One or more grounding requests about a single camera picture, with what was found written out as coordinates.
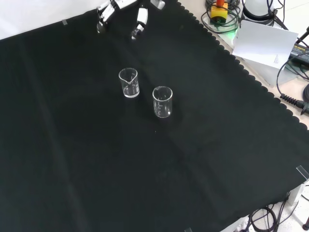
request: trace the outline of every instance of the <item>glass beaker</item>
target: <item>glass beaker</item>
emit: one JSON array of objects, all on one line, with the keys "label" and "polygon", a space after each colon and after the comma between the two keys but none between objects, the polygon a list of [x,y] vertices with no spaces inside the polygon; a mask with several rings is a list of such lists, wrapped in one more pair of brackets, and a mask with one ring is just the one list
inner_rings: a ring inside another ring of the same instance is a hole
[{"label": "glass beaker", "polygon": [[140,93],[138,73],[133,68],[122,69],[119,73],[122,92],[127,98],[134,98]]},{"label": "glass beaker", "polygon": [[153,91],[154,113],[158,117],[168,117],[172,114],[173,91],[166,86],[158,86]]}]

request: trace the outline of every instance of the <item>yellow device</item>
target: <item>yellow device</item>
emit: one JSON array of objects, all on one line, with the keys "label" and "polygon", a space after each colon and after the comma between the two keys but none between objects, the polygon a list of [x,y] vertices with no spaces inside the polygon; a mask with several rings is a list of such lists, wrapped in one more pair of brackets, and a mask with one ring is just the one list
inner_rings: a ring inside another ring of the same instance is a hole
[{"label": "yellow device", "polygon": [[[223,7],[224,8],[228,7],[226,2],[223,4]],[[218,8],[217,6],[212,6],[211,7],[211,19],[214,20],[215,22],[225,23],[227,20],[227,10]]]}]

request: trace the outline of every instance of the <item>white card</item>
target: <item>white card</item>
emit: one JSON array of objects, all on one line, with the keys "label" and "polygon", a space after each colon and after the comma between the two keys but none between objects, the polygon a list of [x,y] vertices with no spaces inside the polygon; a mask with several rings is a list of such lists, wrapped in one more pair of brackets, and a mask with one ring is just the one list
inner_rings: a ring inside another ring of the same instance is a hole
[{"label": "white card", "polygon": [[279,69],[288,60],[297,36],[292,31],[242,20],[233,55]]}]

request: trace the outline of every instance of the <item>orange cap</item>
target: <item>orange cap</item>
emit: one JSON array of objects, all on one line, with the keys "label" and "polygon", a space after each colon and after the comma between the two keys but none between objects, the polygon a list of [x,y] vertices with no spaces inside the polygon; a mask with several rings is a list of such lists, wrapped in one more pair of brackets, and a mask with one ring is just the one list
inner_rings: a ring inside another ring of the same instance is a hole
[{"label": "orange cap", "polygon": [[217,0],[217,6],[223,6],[224,0]]}]

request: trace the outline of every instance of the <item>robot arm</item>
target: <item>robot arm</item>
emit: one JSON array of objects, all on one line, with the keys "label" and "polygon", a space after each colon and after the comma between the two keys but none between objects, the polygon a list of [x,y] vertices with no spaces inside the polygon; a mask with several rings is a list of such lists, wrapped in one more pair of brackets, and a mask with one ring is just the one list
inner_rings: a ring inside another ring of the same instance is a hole
[{"label": "robot arm", "polygon": [[[104,33],[106,31],[106,26],[111,18],[111,16],[117,10],[122,10],[127,6],[132,5],[133,3],[139,0],[107,0],[101,4],[98,10],[98,24],[97,31],[98,33]],[[165,2],[162,0],[150,0],[150,2],[158,9],[162,9],[165,5]],[[137,24],[134,30],[131,33],[131,39],[135,40],[144,30],[148,21],[148,10],[144,4],[141,5],[137,17]]]},{"label": "robot arm", "polygon": [[137,25],[131,33],[131,39],[136,40],[136,38],[144,31],[148,20],[148,10],[142,5],[139,9],[139,14],[137,16]]},{"label": "robot arm", "polygon": [[106,31],[106,26],[111,16],[116,10],[122,10],[123,8],[137,2],[138,0],[107,0],[97,8],[98,12],[98,33]]}]

